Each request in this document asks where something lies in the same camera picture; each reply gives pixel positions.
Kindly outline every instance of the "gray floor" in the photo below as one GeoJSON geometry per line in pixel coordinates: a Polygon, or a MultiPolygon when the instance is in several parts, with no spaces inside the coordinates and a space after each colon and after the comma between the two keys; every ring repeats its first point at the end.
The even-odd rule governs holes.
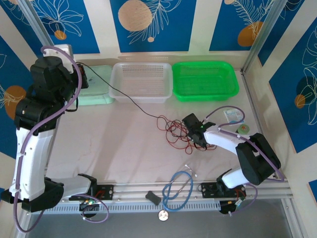
{"type": "Polygon", "coordinates": [[[219,212],[170,213],[166,222],[157,213],[111,214],[102,224],[80,215],[44,215],[27,238],[290,238],[280,200],[258,200],[235,216],[219,212]]]}

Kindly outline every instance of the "stethoscope chest piece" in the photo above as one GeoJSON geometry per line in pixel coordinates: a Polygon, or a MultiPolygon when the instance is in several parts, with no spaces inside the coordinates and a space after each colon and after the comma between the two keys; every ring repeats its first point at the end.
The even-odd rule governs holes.
{"type": "Polygon", "coordinates": [[[168,219],[168,212],[165,210],[159,211],[158,218],[160,221],[165,222],[168,219]]]}

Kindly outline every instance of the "green plastic basket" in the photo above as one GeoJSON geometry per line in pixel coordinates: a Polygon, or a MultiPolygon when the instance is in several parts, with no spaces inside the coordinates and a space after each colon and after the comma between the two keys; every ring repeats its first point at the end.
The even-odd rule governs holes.
{"type": "Polygon", "coordinates": [[[233,67],[222,61],[176,63],[173,93],[179,101],[223,101],[239,92],[233,67]]]}

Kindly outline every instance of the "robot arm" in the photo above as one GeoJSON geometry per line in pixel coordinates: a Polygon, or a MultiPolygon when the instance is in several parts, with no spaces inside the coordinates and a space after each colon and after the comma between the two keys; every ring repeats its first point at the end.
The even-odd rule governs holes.
{"type": "MultiPolygon", "coordinates": [[[[86,82],[83,85],[87,87],[83,68],[81,71],[86,82]]],[[[45,123],[32,134],[23,156],[21,171],[18,171],[21,146],[31,128],[60,110],[78,85],[77,73],[70,73],[58,57],[37,59],[31,66],[31,74],[34,83],[16,107],[14,123],[17,127],[17,156],[12,186],[1,194],[1,198],[13,203],[16,180],[20,177],[18,201],[22,202],[24,210],[36,212],[53,208],[63,197],[79,193],[94,195],[97,180],[83,174],[66,179],[45,178],[45,167],[52,150],[58,118],[45,123]]]]}
{"type": "Polygon", "coordinates": [[[217,145],[238,156],[240,168],[229,170],[217,179],[219,190],[232,189],[246,183],[259,185],[274,173],[274,169],[263,156],[258,155],[257,151],[241,137],[255,143],[278,169],[281,167],[278,157],[260,133],[252,136],[234,133],[237,136],[231,136],[221,132],[212,122],[203,124],[194,114],[185,117],[183,122],[188,129],[188,136],[194,143],[202,147],[206,147],[207,144],[217,145]]]}

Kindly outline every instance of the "white plastic basket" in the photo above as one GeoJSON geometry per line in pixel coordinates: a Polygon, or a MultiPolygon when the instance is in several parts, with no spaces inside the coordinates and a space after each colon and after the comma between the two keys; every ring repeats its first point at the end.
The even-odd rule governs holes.
{"type": "MultiPolygon", "coordinates": [[[[164,103],[172,96],[172,67],[168,63],[116,63],[110,84],[130,96],[136,103],[164,103]]],[[[119,102],[131,102],[112,88],[109,95],[119,102]]]]}

